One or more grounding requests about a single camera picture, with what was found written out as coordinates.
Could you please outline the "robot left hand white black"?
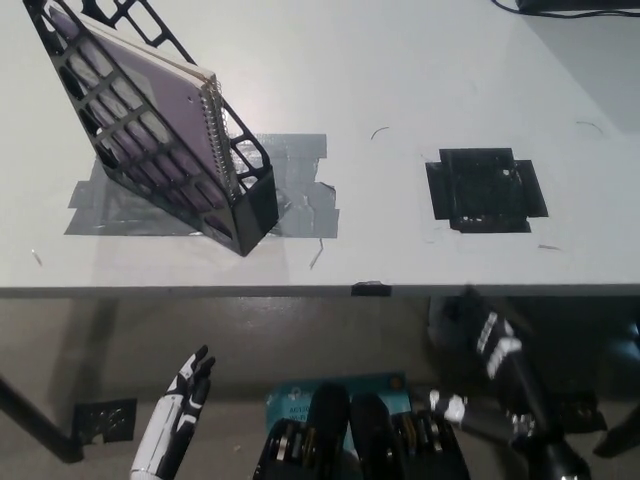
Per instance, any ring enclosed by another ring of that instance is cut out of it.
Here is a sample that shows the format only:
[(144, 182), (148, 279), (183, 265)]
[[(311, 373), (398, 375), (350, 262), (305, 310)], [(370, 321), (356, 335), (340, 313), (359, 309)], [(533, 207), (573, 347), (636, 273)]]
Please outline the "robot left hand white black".
[(157, 401), (130, 468), (131, 479), (174, 479), (194, 436), (216, 359), (206, 345), (179, 369)]

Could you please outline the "robot right hand black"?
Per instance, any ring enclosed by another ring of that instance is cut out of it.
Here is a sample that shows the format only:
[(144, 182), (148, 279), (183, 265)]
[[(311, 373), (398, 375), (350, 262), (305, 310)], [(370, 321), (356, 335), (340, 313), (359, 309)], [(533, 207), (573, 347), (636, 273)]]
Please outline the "robot right hand black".
[(465, 334), (494, 389), (498, 411), (481, 411), (463, 397), (432, 389), (429, 411), (452, 425), (498, 442), (546, 447), (564, 440), (550, 396), (507, 317), (469, 288), (444, 303), (445, 319)]

